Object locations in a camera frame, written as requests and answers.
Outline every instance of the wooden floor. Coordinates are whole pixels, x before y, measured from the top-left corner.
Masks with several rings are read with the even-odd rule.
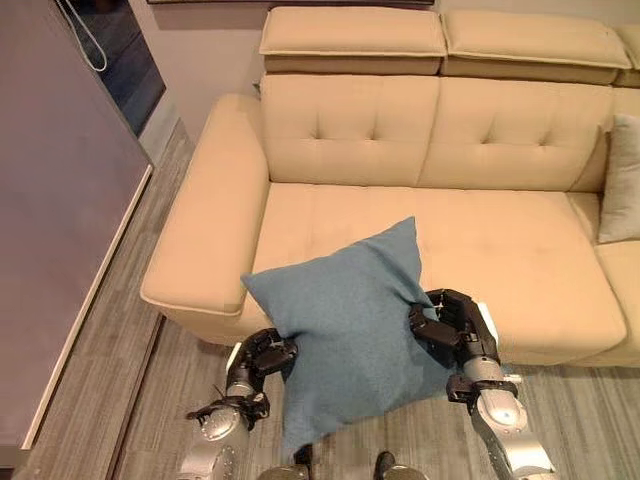
[[[27,468],[14,478],[175,479],[195,428],[184,414],[208,403],[214,384],[222,386],[229,353],[170,321],[160,325],[154,344],[156,315],[138,299],[144,266],[191,151],[178,124],[85,323]],[[526,375],[521,398],[561,479],[640,479],[640,370],[516,371]],[[255,480],[280,461],[279,378],[269,379],[267,393],[272,417],[252,432],[243,480]],[[360,422],[319,442],[316,479],[368,480],[382,449],[431,480],[495,479],[465,408],[444,398]]]

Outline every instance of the gray door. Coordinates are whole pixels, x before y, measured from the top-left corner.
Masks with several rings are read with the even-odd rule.
[[[56,8],[3,0],[0,13],[2,447],[29,443],[56,362],[148,173]]]

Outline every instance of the metallic robot arm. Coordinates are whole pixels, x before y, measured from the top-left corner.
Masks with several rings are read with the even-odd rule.
[[[261,330],[236,345],[228,367],[226,395],[187,415],[200,432],[184,458],[178,480],[237,480],[249,432],[269,416],[265,377],[293,367],[298,349],[275,328]]]
[[[527,411],[518,401],[517,375],[500,367],[496,339],[473,300],[454,290],[428,292],[439,322],[426,318],[423,305],[409,313],[414,336],[427,343],[442,365],[457,365],[463,374],[447,382],[449,401],[465,403],[474,429],[487,446],[500,480],[555,479],[546,451],[529,428]]]

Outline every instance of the gray pillow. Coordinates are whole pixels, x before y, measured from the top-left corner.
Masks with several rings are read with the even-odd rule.
[[[436,318],[421,268],[411,217],[328,257],[243,276],[299,348],[286,379],[285,453],[444,390],[451,372],[409,330],[412,302]]]
[[[640,239],[640,118],[615,115],[600,243]]]

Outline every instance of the sofa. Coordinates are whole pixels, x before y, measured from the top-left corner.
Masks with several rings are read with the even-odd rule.
[[[614,85],[628,47],[596,21],[520,17],[272,10],[261,98],[213,108],[142,298],[233,344],[271,325],[241,274],[414,215],[421,283],[486,302],[505,361],[640,366],[640,241],[597,243],[613,115],[640,115]]]

